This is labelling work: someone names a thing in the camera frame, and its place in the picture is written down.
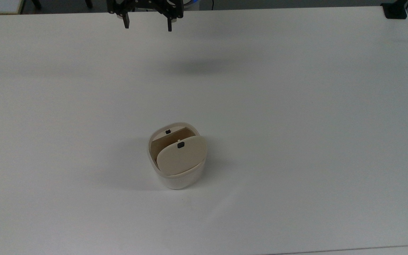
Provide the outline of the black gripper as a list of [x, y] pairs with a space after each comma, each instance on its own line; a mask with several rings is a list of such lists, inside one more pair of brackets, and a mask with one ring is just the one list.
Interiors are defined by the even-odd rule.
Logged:
[[172, 31], [173, 19], [183, 18], [182, 0], [107, 0], [107, 12], [123, 19], [125, 29], [130, 27], [128, 13], [135, 9], [154, 10], [168, 18], [168, 31]]

